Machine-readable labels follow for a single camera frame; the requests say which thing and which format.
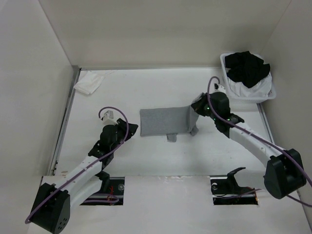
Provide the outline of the grey tank top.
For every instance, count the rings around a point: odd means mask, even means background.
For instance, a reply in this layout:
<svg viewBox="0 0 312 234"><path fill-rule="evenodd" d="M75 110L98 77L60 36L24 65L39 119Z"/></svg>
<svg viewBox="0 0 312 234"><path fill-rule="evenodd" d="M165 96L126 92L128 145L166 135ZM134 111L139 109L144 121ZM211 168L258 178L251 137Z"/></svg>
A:
<svg viewBox="0 0 312 234"><path fill-rule="evenodd" d="M184 107L141 109L140 135L142 137L166 136L169 142L176 142L178 134L198 133L199 118L190 105Z"/></svg>

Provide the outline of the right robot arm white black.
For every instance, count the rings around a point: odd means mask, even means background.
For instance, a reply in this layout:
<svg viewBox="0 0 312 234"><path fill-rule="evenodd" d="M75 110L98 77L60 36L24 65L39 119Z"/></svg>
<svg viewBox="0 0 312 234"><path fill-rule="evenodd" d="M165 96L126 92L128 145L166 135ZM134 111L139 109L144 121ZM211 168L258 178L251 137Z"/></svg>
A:
<svg viewBox="0 0 312 234"><path fill-rule="evenodd" d="M242 145L265 166L264 188L274 198L282 199L312 182L304 171L300 153L263 139L244 119L231 113L225 93L202 93L191 107L200 116L210 117L219 132Z"/></svg>

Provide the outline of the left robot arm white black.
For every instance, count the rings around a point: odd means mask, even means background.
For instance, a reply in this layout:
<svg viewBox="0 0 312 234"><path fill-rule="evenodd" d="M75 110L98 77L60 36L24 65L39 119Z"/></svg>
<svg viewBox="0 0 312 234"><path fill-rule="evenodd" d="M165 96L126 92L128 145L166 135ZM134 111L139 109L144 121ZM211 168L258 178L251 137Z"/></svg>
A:
<svg viewBox="0 0 312 234"><path fill-rule="evenodd" d="M114 158L114 152L137 131L137 124L118 119L106 124L85 159L54 184L44 183L37 192L25 223L34 223L51 234L59 234L66 227L71 211L86 202L94 193L109 190L109 175L103 171Z"/></svg>

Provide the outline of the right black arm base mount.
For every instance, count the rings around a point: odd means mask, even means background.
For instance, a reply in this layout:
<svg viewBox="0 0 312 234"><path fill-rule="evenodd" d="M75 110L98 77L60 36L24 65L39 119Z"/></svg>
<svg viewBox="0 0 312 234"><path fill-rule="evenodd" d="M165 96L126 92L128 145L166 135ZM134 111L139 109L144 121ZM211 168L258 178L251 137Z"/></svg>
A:
<svg viewBox="0 0 312 234"><path fill-rule="evenodd" d="M236 181L235 175L245 169L239 167L226 175L210 177L214 205L258 205L256 189L242 187Z"/></svg>

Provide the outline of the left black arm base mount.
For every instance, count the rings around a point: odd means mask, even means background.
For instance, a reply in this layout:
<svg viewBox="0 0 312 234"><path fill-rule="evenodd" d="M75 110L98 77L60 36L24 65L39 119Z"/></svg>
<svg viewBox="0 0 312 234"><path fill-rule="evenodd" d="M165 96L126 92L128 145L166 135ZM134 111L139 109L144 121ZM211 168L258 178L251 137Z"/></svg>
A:
<svg viewBox="0 0 312 234"><path fill-rule="evenodd" d="M124 202L125 177L110 177L106 172L96 175L102 182L98 192L92 194L83 206L122 206Z"/></svg>

